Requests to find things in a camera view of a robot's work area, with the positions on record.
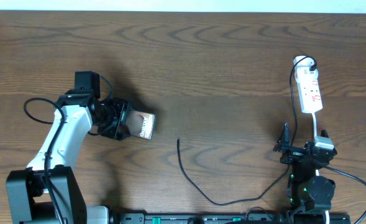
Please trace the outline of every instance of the wood grain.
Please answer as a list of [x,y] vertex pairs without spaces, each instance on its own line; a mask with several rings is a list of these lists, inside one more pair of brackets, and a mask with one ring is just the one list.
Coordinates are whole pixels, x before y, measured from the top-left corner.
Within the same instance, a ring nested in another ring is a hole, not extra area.
[[[286,179],[257,202],[211,205],[182,176],[175,146],[180,137],[188,175],[213,200],[257,197],[285,169],[272,147],[285,121],[293,127],[288,76],[299,54],[319,64],[318,128],[339,153],[331,165],[366,180],[366,15],[0,11],[0,223],[11,222],[8,173],[26,166],[50,128],[25,116],[24,101],[56,100],[77,70],[104,75],[114,96],[158,116],[153,141],[86,137],[75,175],[88,205],[284,209]],[[52,119],[48,105],[29,109]],[[311,125],[300,113],[298,146]],[[321,173],[337,184],[332,211],[356,220],[366,188]]]

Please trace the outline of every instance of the electrical socket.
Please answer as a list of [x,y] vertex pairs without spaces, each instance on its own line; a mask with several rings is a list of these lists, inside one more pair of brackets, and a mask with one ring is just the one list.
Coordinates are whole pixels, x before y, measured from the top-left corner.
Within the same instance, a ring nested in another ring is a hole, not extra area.
[[[293,64],[296,64],[303,57],[305,56],[297,56],[293,60]],[[301,112],[303,113],[315,113],[323,108],[318,85],[318,70],[309,70],[314,63],[313,59],[306,58],[295,67],[295,80],[299,91]]]

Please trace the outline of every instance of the white cable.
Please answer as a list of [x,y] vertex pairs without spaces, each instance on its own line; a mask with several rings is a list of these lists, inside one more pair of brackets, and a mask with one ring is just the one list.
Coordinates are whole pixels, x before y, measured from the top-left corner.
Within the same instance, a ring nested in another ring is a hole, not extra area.
[[314,138],[317,136],[317,119],[315,118],[315,112],[311,113],[313,116]]
[[[315,170],[315,175],[319,176],[319,170],[317,170],[317,169]],[[329,211],[328,210],[325,211],[325,218],[326,218],[325,224],[329,224]]]

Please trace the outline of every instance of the white background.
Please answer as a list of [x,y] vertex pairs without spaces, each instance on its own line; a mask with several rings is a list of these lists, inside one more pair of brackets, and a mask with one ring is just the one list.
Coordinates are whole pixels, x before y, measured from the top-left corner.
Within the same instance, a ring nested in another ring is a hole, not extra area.
[[0,0],[0,10],[366,13],[366,0]]

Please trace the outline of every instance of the power outlet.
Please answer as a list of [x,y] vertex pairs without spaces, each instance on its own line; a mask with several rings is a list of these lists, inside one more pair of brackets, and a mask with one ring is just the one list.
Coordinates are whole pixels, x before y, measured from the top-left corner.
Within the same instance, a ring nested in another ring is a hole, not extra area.
[[[293,64],[304,56],[297,56]],[[314,60],[306,58],[295,67],[295,79],[298,86],[301,111],[303,113],[315,113],[323,108],[321,93],[318,85],[318,70],[310,71]]]

